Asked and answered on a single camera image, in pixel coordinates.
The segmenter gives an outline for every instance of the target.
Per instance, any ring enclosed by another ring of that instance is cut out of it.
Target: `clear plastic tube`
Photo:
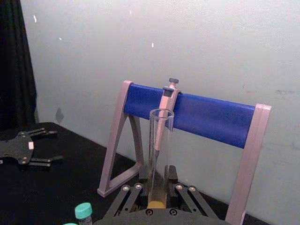
[[[148,208],[165,208],[174,113],[167,109],[150,112]]]

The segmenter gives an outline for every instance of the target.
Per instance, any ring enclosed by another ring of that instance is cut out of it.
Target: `black table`
[[[77,222],[74,208],[82,202],[93,207],[93,221],[101,219],[119,190],[106,198],[97,194],[106,148],[54,123],[9,130],[0,139],[10,139],[21,130],[46,128],[57,130],[54,139],[34,141],[35,158],[63,155],[61,163],[52,163],[49,171],[28,167],[21,171],[13,160],[0,165],[0,224],[2,225],[60,225]],[[112,176],[125,171],[134,162],[116,156]],[[137,178],[128,184],[133,185]]]

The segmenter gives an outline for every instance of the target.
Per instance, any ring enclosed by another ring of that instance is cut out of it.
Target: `black curtain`
[[[35,123],[36,97],[20,0],[0,0],[0,130]]]

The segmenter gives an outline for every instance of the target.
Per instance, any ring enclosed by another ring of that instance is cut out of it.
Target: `yellow liquid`
[[[152,201],[148,203],[148,208],[151,209],[165,209],[165,204],[163,202]]]

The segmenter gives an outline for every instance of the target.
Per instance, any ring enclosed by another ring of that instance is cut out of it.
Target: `teal cap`
[[[75,217],[77,219],[84,219],[92,214],[92,206],[89,202],[81,203],[75,208]]]

